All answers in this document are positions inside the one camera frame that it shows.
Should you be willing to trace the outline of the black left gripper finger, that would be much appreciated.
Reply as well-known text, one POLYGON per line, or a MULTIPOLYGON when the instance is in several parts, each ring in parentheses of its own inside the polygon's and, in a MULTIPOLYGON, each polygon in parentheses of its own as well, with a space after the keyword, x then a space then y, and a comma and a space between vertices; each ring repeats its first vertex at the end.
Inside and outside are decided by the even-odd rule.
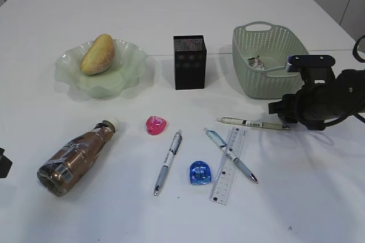
POLYGON ((0 148, 0 178, 4 179, 9 174, 13 162, 4 155, 5 150, 0 148))

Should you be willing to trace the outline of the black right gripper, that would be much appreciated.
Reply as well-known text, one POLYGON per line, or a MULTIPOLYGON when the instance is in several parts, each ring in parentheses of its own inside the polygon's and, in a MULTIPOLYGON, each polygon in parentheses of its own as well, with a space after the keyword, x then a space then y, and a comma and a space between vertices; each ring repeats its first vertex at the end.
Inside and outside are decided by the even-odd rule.
POLYGON ((296 95, 268 104, 269 114, 286 123, 302 123, 312 131, 323 131, 354 116, 364 122, 364 71, 344 70, 327 84, 316 84, 296 95))

